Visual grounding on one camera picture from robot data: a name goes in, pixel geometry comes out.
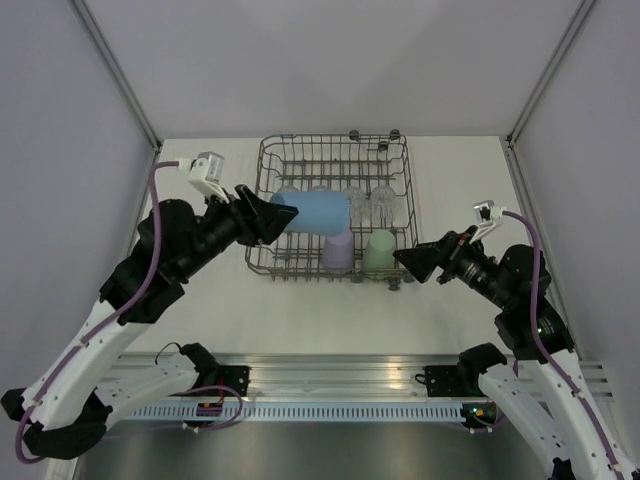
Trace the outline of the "blue plastic cup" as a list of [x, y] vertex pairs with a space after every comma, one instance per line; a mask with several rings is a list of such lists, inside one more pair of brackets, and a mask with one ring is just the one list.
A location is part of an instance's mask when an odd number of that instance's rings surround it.
[[349, 225], [349, 202], [341, 192], [277, 192], [271, 196], [270, 202], [298, 210], [285, 228], [286, 232], [331, 237], [341, 234]]

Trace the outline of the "green plastic cup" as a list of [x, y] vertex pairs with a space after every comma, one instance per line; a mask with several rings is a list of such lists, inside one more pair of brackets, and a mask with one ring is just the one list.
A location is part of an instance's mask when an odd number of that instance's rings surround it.
[[364, 270], [393, 269], [396, 239], [390, 230], [377, 229], [372, 232], [365, 247], [362, 264]]

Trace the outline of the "purple plastic cup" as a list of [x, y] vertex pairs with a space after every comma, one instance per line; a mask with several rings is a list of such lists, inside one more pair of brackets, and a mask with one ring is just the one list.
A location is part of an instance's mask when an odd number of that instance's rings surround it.
[[351, 230], [346, 228], [335, 236], [324, 240], [321, 265], [329, 271], [344, 273], [354, 266], [354, 238]]

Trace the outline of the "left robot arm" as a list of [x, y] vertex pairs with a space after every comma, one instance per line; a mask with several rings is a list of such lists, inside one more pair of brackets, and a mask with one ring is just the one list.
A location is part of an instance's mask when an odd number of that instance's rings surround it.
[[295, 207], [258, 198], [239, 185], [229, 202], [209, 199], [204, 214], [179, 199], [156, 201], [139, 239], [99, 291], [91, 313], [54, 365], [31, 387], [1, 399], [18, 422], [19, 460], [71, 460], [88, 452], [121, 419], [167, 396], [206, 396], [220, 365], [201, 344], [126, 379], [104, 375], [139, 336], [184, 296], [189, 279], [233, 243], [269, 244], [297, 216]]

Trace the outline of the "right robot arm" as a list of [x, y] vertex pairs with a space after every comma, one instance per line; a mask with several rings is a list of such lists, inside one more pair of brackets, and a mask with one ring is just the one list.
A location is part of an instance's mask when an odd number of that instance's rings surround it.
[[545, 298], [550, 278], [535, 229], [528, 229], [530, 245], [509, 247], [501, 260], [485, 255], [477, 231], [450, 231], [394, 253], [417, 281], [439, 269], [439, 284], [459, 280], [500, 310], [495, 325], [515, 361], [491, 343], [472, 347], [459, 355], [459, 388], [496, 404], [547, 478], [638, 478], [589, 391], [568, 328]]

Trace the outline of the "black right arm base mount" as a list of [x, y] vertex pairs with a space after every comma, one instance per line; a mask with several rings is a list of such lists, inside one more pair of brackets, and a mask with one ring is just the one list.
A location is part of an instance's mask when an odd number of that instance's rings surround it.
[[456, 365], [426, 365], [413, 379], [426, 388], [429, 398], [474, 398], [482, 393], [467, 384]]

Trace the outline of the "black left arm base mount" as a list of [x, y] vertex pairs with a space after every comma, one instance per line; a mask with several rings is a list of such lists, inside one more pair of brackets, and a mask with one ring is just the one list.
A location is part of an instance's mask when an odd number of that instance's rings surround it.
[[248, 365], [218, 365], [201, 373], [194, 384], [194, 388], [223, 385], [230, 387], [242, 397], [245, 397], [249, 384], [250, 367]]

